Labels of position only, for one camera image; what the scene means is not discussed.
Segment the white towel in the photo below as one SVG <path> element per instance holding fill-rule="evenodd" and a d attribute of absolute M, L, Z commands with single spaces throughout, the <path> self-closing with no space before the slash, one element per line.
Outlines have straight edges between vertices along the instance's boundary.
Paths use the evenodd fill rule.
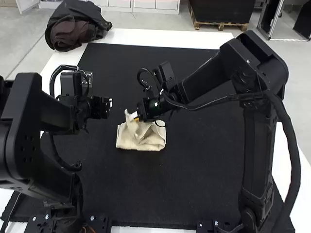
<path fill-rule="evenodd" d="M 165 127 L 154 122 L 135 121 L 131 114 L 125 113 L 125 123 L 118 125 L 116 147 L 125 150 L 160 151 L 166 144 Z"/>

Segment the drawer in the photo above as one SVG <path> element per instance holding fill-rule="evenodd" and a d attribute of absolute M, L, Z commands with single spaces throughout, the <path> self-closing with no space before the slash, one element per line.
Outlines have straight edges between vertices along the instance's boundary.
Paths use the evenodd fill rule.
<path fill-rule="evenodd" d="M 155 9 L 156 0 L 134 0 L 134 7 Z"/>
<path fill-rule="evenodd" d="M 2 2 L 5 2 L 7 4 L 16 4 L 16 0 L 4 0 Z"/>
<path fill-rule="evenodd" d="M 178 0 L 156 0 L 156 9 L 177 10 Z"/>
<path fill-rule="evenodd" d="M 108 6 L 108 0 L 92 0 L 97 6 Z"/>
<path fill-rule="evenodd" d="M 131 7 L 131 0 L 108 0 L 109 6 Z"/>

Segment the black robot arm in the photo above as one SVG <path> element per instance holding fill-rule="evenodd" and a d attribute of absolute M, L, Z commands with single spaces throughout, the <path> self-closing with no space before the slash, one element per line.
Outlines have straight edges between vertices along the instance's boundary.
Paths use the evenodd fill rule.
<path fill-rule="evenodd" d="M 158 95 L 140 78 L 149 72 Z M 289 140 L 292 183 L 275 228 L 289 216 L 300 186 L 300 160 L 294 130 L 282 104 L 289 73 L 284 61 L 253 31 L 247 31 L 220 47 L 220 51 L 189 77 L 178 82 L 168 62 L 153 71 L 142 68 L 138 82 L 147 96 L 138 103 L 140 121 L 157 121 L 168 111 L 198 111 L 228 101 L 239 101 L 245 124 L 244 170 L 239 210 L 247 233 L 262 228 L 273 205 L 272 160 L 276 123 L 281 120 Z M 199 105 L 189 105 L 200 96 L 231 81 L 236 94 Z"/>
<path fill-rule="evenodd" d="M 14 82 L 0 80 L 0 187 L 43 200 L 50 209 L 49 227 L 64 233 L 82 229 L 82 184 L 55 144 L 54 160 L 41 151 L 40 131 L 51 138 L 77 134 L 86 129 L 87 119 L 109 116 L 112 99 L 83 95 L 83 77 L 82 71 L 61 75 L 60 101 L 42 91 L 37 73 L 20 73 Z"/>

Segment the floor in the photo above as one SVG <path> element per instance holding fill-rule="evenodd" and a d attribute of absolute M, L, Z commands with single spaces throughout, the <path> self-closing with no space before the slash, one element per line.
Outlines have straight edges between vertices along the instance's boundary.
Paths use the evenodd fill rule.
<path fill-rule="evenodd" d="M 51 14 L 52 10 L 32 9 L 20 16 L 16 8 L 0 7 L 0 72 L 3 77 L 14 79 L 19 72 L 41 72 L 53 54 L 43 37 Z M 180 14 L 177 16 L 124 12 L 102 14 L 113 23 L 114 28 L 194 31 L 185 0 L 181 1 Z M 256 31 L 259 15 L 260 12 L 253 13 L 249 29 Z M 297 38 L 297 34 L 291 30 L 294 23 L 292 18 L 283 14 L 273 38 Z M 204 27 L 200 30 L 217 32 L 216 27 Z M 225 32 L 231 32 L 234 36 L 241 33 L 234 27 L 226 27 Z M 311 163 L 311 42 L 268 41 L 267 44 L 289 67 L 290 78 L 284 102 L 292 118 L 299 146 Z"/>

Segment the black rubber mat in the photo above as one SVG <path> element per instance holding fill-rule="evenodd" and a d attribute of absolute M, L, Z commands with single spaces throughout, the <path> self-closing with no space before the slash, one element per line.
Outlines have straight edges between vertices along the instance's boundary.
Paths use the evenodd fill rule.
<path fill-rule="evenodd" d="M 244 125 L 238 103 L 175 113 L 166 122 L 167 145 L 161 152 L 127 151 L 115 146 L 124 110 L 135 109 L 144 95 L 136 81 L 140 67 L 153 69 L 170 61 L 175 75 L 182 79 L 216 52 L 96 43 L 87 46 L 79 67 L 93 72 L 95 95 L 113 98 L 111 115 L 107 120 L 89 120 L 89 134 L 55 137 L 58 151 L 67 162 L 83 162 L 78 174 L 84 187 L 85 211 L 105 212 L 114 225 L 122 226 L 195 229 L 196 221 L 202 219 L 239 221 Z M 225 83 L 199 101 L 232 93 L 231 83 Z M 46 135 L 41 146 L 50 154 Z M 7 217 L 13 201 L 2 218 Z M 270 232 L 281 206 L 276 190 L 263 232 Z M 42 204 L 23 197 L 12 220 L 27 221 L 38 213 L 44 213 Z M 294 232 L 290 219 L 280 232 Z"/>

